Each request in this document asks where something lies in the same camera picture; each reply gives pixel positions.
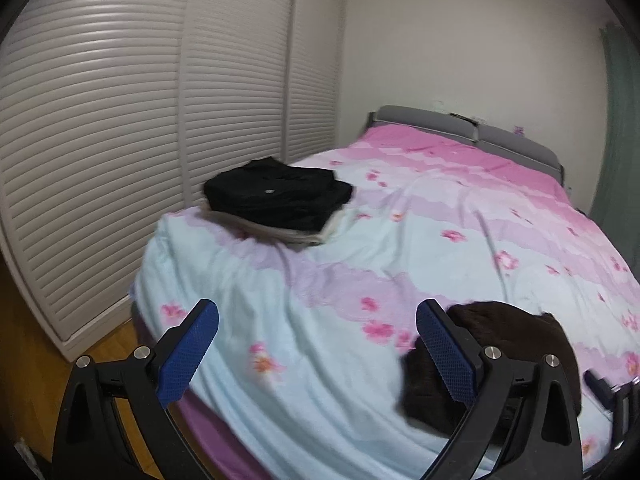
textured blue pad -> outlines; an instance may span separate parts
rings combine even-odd
[[[213,341],[220,318],[216,304],[209,301],[175,346],[158,372],[158,400],[164,409],[179,400]]]
[[[471,364],[426,301],[418,305],[415,323],[451,397],[469,408],[476,398]]]

purple fabric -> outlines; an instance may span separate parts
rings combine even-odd
[[[140,344],[153,346],[155,341],[135,307],[132,319]],[[203,452],[228,480],[271,480],[269,473],[246,450],[226,422],[191,390],[187,389],[176,405]]]

closet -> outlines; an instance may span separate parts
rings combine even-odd
[[[161,214],[335,145],[346,0],[30,0],[0,46],[0,246],[68,359],[130,314]]]

curtain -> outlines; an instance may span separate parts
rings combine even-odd
[[[640,54],[625,31],[602,30],[609,117],[591,219],[640,278]]]

floor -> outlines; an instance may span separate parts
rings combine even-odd
[[[0,259],[0,425],[13,440],[51,460],[56,421],[71,370],[40,328]],[[136,347],[130,322],[88,351],[97,362],[124,359]],[[141,468],[162,478],[133,419],[118,400],[120,416]]]

